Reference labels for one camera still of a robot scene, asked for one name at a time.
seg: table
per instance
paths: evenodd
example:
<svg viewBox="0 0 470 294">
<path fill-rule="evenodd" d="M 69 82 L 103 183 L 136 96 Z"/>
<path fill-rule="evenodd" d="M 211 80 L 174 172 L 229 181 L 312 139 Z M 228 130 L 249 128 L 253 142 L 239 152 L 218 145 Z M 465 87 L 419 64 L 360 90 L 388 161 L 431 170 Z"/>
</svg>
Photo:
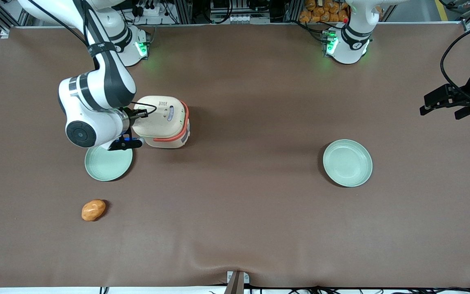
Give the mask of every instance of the table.
<svg viewBox="0 0 470 294">
<path fill-rule="evenodd" d="M 383 24 L 355 65 L 294 25 L 160 28 L 136 99 L 190 106 L 182 149 L 143 147 L 97 182 L 67 140 L 58 83 L 93 68 L 66 30 L 0 41 L 0 287 L 470 287 L 470 118 L 419 115 L 460 24 Z M 446 60 L 470 76 L 470 36 Z M 373 158 L 363 186 L 321 167 L 337 139 Z M 97 222 L 80 210 L 111 203 Z"/>
</svg>

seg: cable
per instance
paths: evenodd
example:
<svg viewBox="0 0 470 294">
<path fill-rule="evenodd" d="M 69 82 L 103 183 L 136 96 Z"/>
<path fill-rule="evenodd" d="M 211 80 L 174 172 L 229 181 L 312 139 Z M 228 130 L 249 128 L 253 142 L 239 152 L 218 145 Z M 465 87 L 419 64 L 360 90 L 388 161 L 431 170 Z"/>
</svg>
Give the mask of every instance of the cable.
<svg viewBox="0 0 470 294">
<path fill-rule="evenodd" d="M 80 0 L 81 7 L 84 10 L 84 22 L 82 23 L 82 31 L 84 35 L 84 43 L 88 47 L 90 44 L 88 42 L 88 33 L 86 32 L 86 28 L 88 27 L 88 10 L 86 9 L 86 0 Z"/>
<path fill-rule="evenodd" d="M 312 28 L 308 27 L 308 24 L 307 24 L 307 23 L 306 23 L 306 24 L 302 24 L 302 22 L 299 22 L 298 20 L 288 20 L 288 21 L 286 21 L 286 22 L 293 22 L 293 23 L 295 23 L 295 24 L 298 24 L 301 28 L 303 28 L 304 30 L 307 30 L 307 31 L 322 33 L 321 30 L 312 29 Z M 342 28 L 336 27 L 336 26 L 334 26 L 334 25 L 332 25 L 332 24 L 328 24 L 328 23 L 326 23 L 326 22 L 321 22 L 321 24 L 324 24 L 324 25 L 327 25 L 327 26 L 330 26 L 330 27 L 332 27 L 332 28 L 336 28 L 336 29 L 339 29 L 339 30 L 342 29 Z"/>
<path fill-rule="evenodd" d="M 207 2 L 207 0 L 204 0 L 203 2 L 203 16 L 204 18 L 207 20 L 207 22 L 209 22 L 210 24 L 222 24 L 224 23 L 226 20 L 228 20 L 231 16 L 231 13 L 233 12 L 233 3 L 231 2 L 232 0 L 227 0 L 228 1 L 228 8 L 226 10 L 226 15 L 224 16 L 224 19 L 222 19 L 220 22 L 215 22 L 214 20 L 211 20 L 207 15 L 206 15 L 206 11 L 204 10 L 204 3 Z"/>
<path fill-rule="evenodd" d="M 121 10 L 121 14 L 123 15 L 123 18 L 125 20 L 125 22 L 132 22 L 132 24 L 134 23 L 134 21 L 131 19 L 131 18 L 127 18 L 126 15 L 124 15 L 124 11 L 123 11 L 123 8 L 121 6 L 119 6 L 119 9 Z"/>
<path fill-rule="evenodd" d="M 463 37 L 465 37 L 466 35 L 469 35 L 469 34 L 470 34 L 470 30 L 464 32 L 461 36 L 459 36 L 457 39 L 455 39 L 455 41 L 453 41 L 453 42 L 449 45 L 449 47 L 447 48 L 447 50 L 444 52 L 444 54 L 443 54 L 443 56 L 442 56 L 442 59 L 440 60 L 440 71 L 442 72 L 443 77 L 447 80 L 447 82 L 448 82 L 449 84 L 451 84 L 451 86 L 453 86 L 453 88 L 454 88 L 455 90 L 457 90 L 457 91 L 458 91 L 459 93 L 461 93 L 462 95 L 465 95 L 465 96 L 470 100 L 470 95 L 467 94 L 467 93 L 465 93 L 465 91 L 463 91 L 462 89 L 460 89 L 460 87 L 459 87 L 457 84 L 455 84 L 455 83 L 453 82 L 453 80 L 451 80 L 451 78 L 449 77 L 449 75 L 447 75 L 446 70 L 445 70 L 444 67 L 443 67 L 443 62 L 444 62 L 444 60 L 446 59 L 447 54 L 448 54 L 448 53 L 451 51 L 451 49 L 453 48 L 453 46 L 454 46 L 456 43 L 458 43 L 458 41 L 462 40 Z"/>
<path fill-rule="evenodd" d="M 447 9 L 455 9 L 458 8 L 458 6 L 455 6 L 453 2 L 445 3 L 443 0 L 438 0 L 443 6 L 445 6 Z"/>
<path fill-rule="evenodd" d="M 168 5 L 167 0 L 162 0 L 162 5 L 164 6 L 164 9 L 166 9 L 166 11 L 168 12 L 168 15 L 170 16 L 171 20 L 173 20 L 176 25 L 179 24 L 179 22 L 177 21 L 177 17 L 175 17 L 173 15 L 173 12 L 170 10 L 170 6 Z"/>
<path fill-rule="evenodd" d="M 138 104 L 138 105 L 144 105 L 144 106 L 150 106 L 150 107 L 153 107 L 153 110 L 148 112 L 146 115 L 151 115 L 152 113 L 154 113 L 155 111 L 157 111 L 157 106 L 155 105 L 152 105 L 152 104 L 145 104 L 145 103 L 139 103 L 139 102 L 132 102 L 132 104 Z"/>
<path fill-rule="evenodd" d="M 67 26 L 66 24 L 64 24 L 63 22 L 61 22 L 57 17 L 55 17 L 54 15 L 52 15 L 51 13 L 49 13 L 48 11 L 46 11 L 43 7 L 39 6 L 34 0 L 29 0 L 35 7 L 39 8 L 39 10 L 43 11 L 44 13 L 46 13 L 46 15 L 50 16 L 51 18 L 53 18 L 56 22 L 58 22 L 60 25 L 64 26 L 67 30 L 69 30 L 71 33 L 73 33 L 73 35 L 75 35 L 77 37 L 77 39 L 80 39 L 80 41 L 82 43 L 84 43 L 84 45 L 86 45 L 86 41 L 80 36 L 78 35 L 71 27 Z"/>
</svg>

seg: plate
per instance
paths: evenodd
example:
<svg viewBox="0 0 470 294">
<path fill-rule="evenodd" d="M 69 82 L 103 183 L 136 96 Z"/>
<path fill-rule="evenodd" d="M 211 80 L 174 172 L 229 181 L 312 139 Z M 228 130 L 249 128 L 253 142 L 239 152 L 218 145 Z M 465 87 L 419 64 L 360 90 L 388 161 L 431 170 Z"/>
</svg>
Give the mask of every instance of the plate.
<svg viewBox="0 0 470 294">
<path fill-rule="evenodd" d="M 132 149 L 108 151 L 102 147 L 92 147 L 86 151 L 84 167 L 94 179 L 114 180 L 130 168 L 133 157 Z"/>
<path fill-rule="evenodd" d="M 367 182 L 373 160 L 364 146 L 353 140 L 337 140 L 324 151 L 324 169 L 337 184 L 356 187 Z"/>
</svg>

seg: potato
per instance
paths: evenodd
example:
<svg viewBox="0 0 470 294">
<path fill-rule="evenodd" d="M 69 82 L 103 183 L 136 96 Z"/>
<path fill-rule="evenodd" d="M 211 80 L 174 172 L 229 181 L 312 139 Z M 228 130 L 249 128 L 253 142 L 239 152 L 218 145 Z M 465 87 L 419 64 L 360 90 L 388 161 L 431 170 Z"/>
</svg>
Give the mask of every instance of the potato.
<svg viewBox="0 0 470 294">
<path fill-rule="evenodd" d="M 330 22 L 338 22 L 338 15 L 336 15 L 335 13 L 331 13 Z"/>
<path fill-rule="evenodd" d="M 333 6 L 330 8 L 330 13 L 337 13 L 340 5 L 337 2 L 334 2 Z"/>
<path fill-rule="evenodd" d="M 338 12 L 338 21 L 339 22 L 344 22 L 345 19 L 349 18 L 347 16 L 347 12 L 346 11 L 339 11 Z"/>
<path fill-rule="evenodd" d="M 324 12 L 324 14 L 320 17 L 321 22 L 328 22 L 330 20 L 330 13 L 328 11 Z"/>
<path fill-rule="evenodd" d="M 306 9 L 308 9 L 309 11 L 313 11 L 313 9 L 317 7 L 317 2 L 315 2 L 315 0 L 306 0 L 304 2 L 304 5 L 306 6 Z"/>
<path fill-rule="evenodd" d="M 106 210 L 106 203 L 101 199 L 93 199 L 82 207 L 81 217 L 86 221 L 95 221 Z"/>
<path fill-rule="evenodd" d="M 324 10 L 325 11 L 330 11 L 330 9 L 335 5 L 333 0 L 325 0 L 324 1 Z"/>
<path fill-rule="evenodd" d="M 309 22 L 311 20 L 311 11 L 302 11 L 300 13 L 299 22 Z"/>
<path fill-rule="evenodd" d="M 324 8 L 323 7 L 317 7 L 313 10 L 313 16 L 321 16 L 324 14 Z"/>
</svg>

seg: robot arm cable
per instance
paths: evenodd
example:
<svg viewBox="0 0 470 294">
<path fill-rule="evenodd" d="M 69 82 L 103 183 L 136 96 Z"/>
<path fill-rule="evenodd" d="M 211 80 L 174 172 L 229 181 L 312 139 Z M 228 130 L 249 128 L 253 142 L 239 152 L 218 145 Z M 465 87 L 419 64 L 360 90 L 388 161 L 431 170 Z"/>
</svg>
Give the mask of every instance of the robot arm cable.
<svg viewBox="0 0 470 294">
<path fill-rule="evenodd" d="M 453 48 L 453 46 L 458 43 L 463 37 L 465 37 L 466 35 L 469 35 L 470 34 L 470 30 L 464 32 L 461 36 L 459 36 L 457 39 L 455 39 L 455 41 L 453 41 L 451 43 L 451 45 L 449 45 L 449 47 L 447 48 L 447 50 L 444 52 L 443 56 L 442 56 L 442 59 L 440 60 L 440 71 L 442 72 L 442 75 L 443 77 L 447 80 L 447 82 L 449 84 L 451 84 L 451 86 L 453 86 L 453 88 L 455 90 L 457 90 L 459 93 L 465 95 L 465 97 L 467 97 L 469 100 L 470 100 L 470 94 L 466 93 L 465 91 L 463 91 L 457 84 L 455 84 L 453 82 L 453 80 L 451 80 L 451 78 L 449 77 L 449 75 L 447 75 L 446 73 L 446 70 L 444 69 L 443 67 L 443 62 L 444 60 L 446 59 L 446 56 L 447 54 L 451 51 L 451 49 Z"/>
<path fill-rule="evenodd" d="M 58 22 L 60 25 L 64 26 L 67 30 L 69 30 L 71 33 L 73 33 L 84 45 L 88 45 L 88 42 L 85 41 L 80 35 L 78 35 L 71 27 L 67 26 L 64 22 L 61 22 L 57 17 L 46 11 L 43 7 L 39 6 L 34 0 L 28 0 L 31 2 L 35 7 L 37 7 L 39 10 L 43 11 L 46 15 L 50 16 L 53 18 L 56 22 Z"/>
</svg>

